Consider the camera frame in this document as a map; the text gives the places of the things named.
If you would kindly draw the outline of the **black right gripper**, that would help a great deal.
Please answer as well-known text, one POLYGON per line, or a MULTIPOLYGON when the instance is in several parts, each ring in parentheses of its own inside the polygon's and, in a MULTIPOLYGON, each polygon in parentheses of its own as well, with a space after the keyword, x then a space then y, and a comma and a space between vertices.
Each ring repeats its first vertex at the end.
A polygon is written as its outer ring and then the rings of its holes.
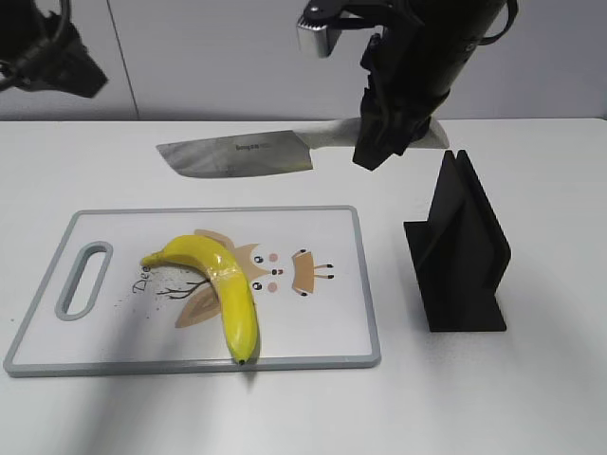
POLYGON ((386 27, 361 60, 369 85, 360 105, 355 164, 373 171, 426 135, 431 115, 476 48, 506 34, 487 35, 505 6, 504 1, 404 3, 409 21, 386 27), (392 152, 386 152, 390 130, 392 152))

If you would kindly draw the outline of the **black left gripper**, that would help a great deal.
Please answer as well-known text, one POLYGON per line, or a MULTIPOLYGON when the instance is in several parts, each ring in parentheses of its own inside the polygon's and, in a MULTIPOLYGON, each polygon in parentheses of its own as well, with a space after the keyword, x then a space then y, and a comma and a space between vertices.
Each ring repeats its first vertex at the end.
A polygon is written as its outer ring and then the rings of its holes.
POLYGON ((1 90, 56 91, 95 98, 107 76, 72 22, 72 3, 43 14, 34 1, 1 3, 1 90))

